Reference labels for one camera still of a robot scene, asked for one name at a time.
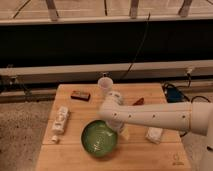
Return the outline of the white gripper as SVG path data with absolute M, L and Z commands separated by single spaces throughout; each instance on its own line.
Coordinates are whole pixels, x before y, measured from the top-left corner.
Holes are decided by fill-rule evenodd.
M 123 139 L 129 139 L 130 133 L 128 128 L 125 126 L 122 122 L 116 122 L 116 121 L 107 121 L 107 126 L 110 127 L 112 130 L 117 132 Z

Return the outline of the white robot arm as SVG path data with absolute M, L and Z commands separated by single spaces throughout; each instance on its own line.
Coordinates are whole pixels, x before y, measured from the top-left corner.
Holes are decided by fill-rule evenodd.
M 178 102 L 124 106 L 119 92 L 111 91 L 99 108 L 99 115 L 108 122 L 128 123 L 206 137 L 200 171 L 213 171 L 213 103 Z

